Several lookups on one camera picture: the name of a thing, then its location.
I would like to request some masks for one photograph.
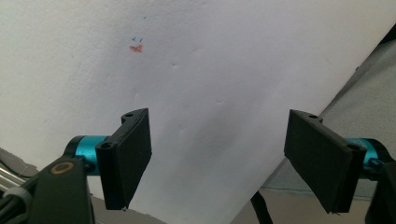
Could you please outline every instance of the black mounting plate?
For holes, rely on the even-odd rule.
[[[285,156],[326,212],[346,213],[361,174],[366,149],[348,143],[323,119],[291,110]]]
[[[121,122],[95,148],[108,210],[128,208],[151,158],[149,110],[127,113]]]

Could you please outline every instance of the gray surface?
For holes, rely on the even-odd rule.
[[[378,47],[323,111],[323,124],[343,137],[371,137],[396,158],[396,41]],[[376,182],[360,180],[356,199],[370,200]],[[265,189],[312,194],[288,160],[264,183]]]

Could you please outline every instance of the white paper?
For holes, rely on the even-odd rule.
[[[42,169],[148,107],[131,207],[230,223],[283,159],[289,109],[318,114],[396,20],[382,1],[2,1],[0,147]],[[91,191],[103,197],[98,178]]]

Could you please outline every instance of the brass screw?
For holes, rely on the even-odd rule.
[[[59,164],[54,165],[51,169],[50,172],[53,173],[54,175],[61,175],[69,170],[73,169],[74,163],[70,161],[64,161]]]

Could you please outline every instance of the red mark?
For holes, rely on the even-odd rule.
[[[143,45],[139,45],[137,47],[129,46],[129,49],[135,53],[141,53],[143,50]]]

